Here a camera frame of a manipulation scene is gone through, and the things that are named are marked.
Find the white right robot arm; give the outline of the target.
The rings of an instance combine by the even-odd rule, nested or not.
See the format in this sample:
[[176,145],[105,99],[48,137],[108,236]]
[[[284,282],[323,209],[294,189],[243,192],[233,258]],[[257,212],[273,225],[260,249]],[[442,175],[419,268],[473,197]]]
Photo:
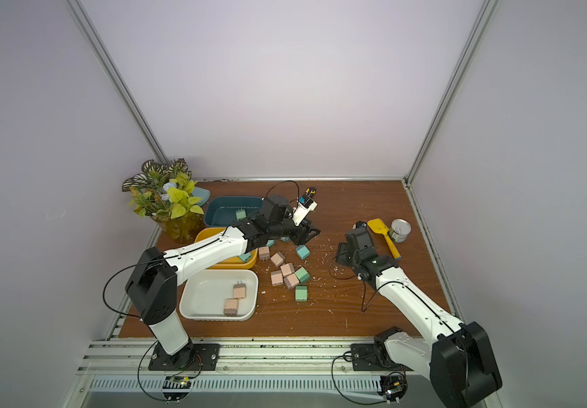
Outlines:
[[405,367],[425,377],[446,407],[471,407],[502,387],[490,338],[476,322],[464,323],[426,295],[398,263],[380,255],[365,223],[339,243],[336,260],[376,294],[388,299],[419,332],[394,326],[374,338],[377,366]]

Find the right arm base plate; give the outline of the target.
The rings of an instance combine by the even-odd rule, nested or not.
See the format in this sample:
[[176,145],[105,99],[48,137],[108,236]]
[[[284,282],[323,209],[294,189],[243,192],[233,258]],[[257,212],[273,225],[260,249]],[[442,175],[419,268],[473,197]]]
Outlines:
[[350,353],[352,368],[356,372],[402,372],[404,365],[396,364],[385,357],[384,349],[374,343],[352,343]]

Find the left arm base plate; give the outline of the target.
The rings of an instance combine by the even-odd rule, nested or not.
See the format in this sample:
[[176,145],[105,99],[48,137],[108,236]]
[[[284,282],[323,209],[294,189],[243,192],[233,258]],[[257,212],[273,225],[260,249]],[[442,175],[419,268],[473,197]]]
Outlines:
[[182,350],[169,355],[158,343],[149,362],[149,371],[214,371],[220,356],[218,343],[188,343]]

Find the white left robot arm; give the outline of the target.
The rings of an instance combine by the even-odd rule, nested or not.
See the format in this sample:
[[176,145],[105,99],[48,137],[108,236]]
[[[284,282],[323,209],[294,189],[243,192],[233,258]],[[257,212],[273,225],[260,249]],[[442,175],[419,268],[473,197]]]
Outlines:
[[156,338],[158,356],[188,360],[193,353],[193,343],[176,312],[178,287],[197,273],[270,240],[286,237],[304,245],[318,236],[320,231],[306,219],[317,207],[315,194],[316,188],[308,188],[295,207],[280,195],[265,197],[259,212],[233,222],[220,234],[166,252],[153,247],[142,253],[132,266],[125,292]]

